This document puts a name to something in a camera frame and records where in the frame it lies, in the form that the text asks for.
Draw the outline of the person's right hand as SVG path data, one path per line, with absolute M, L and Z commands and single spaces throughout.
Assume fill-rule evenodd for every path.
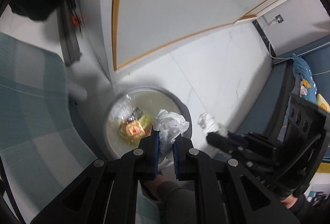
M 290 194 L 288 197 L 285 199 L 280 200 L 280 202 L 287 208 L 290 209 L 296 202 L 298 201 L 298 197 L 293 196 Z

